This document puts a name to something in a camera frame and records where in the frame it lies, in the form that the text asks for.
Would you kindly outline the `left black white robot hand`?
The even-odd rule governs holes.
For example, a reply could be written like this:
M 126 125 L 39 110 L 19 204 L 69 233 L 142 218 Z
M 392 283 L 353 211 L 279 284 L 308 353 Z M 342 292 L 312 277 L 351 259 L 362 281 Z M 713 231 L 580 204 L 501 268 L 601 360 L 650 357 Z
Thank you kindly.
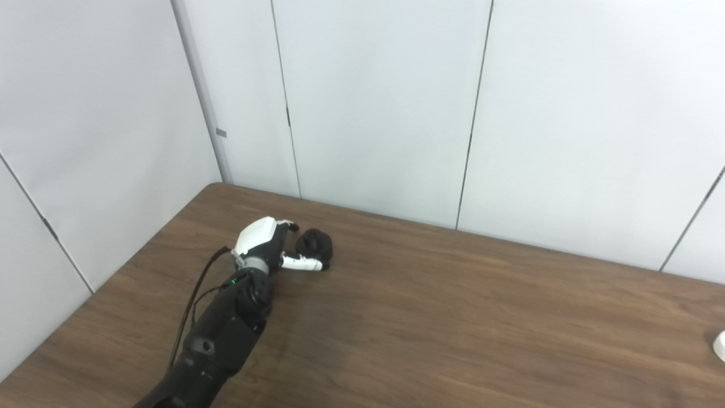
M 284 250 L 288 233 L 297 232 L 298 224 L 292 220 L 277 220 L 266 216 L 244 228 L 232 248 L 237 271 L 252 268 L 270 275 L 280 269 L 300 271 L 326 271 L 329 261 L 305 257 Z

